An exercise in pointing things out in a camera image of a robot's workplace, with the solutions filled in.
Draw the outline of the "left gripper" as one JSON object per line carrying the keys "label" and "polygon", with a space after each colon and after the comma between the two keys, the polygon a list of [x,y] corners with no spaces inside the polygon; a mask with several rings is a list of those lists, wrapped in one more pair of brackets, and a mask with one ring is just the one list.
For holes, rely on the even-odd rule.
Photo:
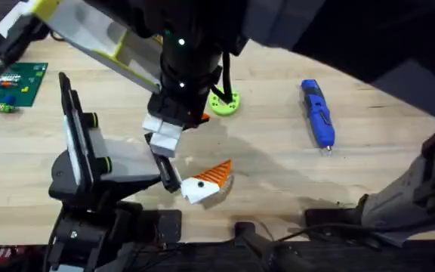
{"label": "left gripper", "polygon": [[98,129],[79,138],[68,128],[66,149],[51,168],[49,196],[65,206],[101,210],[155,184],[169,193],[180,189],[190,204],[223,193],[231,184],[232,160],[181,180],[167,158],[175,157],[180,136],[153,133],[148,147],[106,139]]}

